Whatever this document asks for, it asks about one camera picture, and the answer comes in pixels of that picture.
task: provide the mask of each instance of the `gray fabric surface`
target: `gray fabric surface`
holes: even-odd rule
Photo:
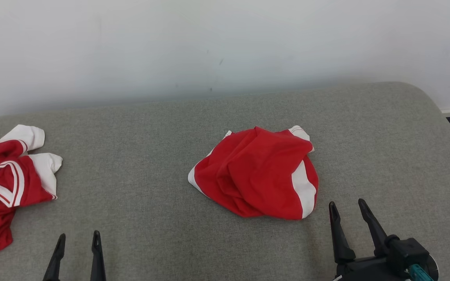
[[[418,88],[398,82],[222,100],[147,103],[0,117],[46,132],[64,158],[58,200],[17,211],[0,251],[1,281],[41,280],[66,233],[64,281],[88,280],[102,235],[107,279],[330,280],[335,201],[357,256],[373,243],[357,199],[388,234],[416,238],[450,280],[450,125]],[[240,218],[187,182],[227,130],[298,124],[316,149],[314,212],[302,221]]]

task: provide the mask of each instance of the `red and white clothing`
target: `red and white clothing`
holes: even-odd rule
[[[9,226],[17,207],[57,198],[54,173],[62,158],[51,153],[27,155],[44,142],[43,130],[24,125],[0,139],[0,250],[13,241]]]
[[[204,195],[242,217],[303,219],[317,199],[318,177],[300,126],[272,133],[259,127],[228,132],[189,173]]]

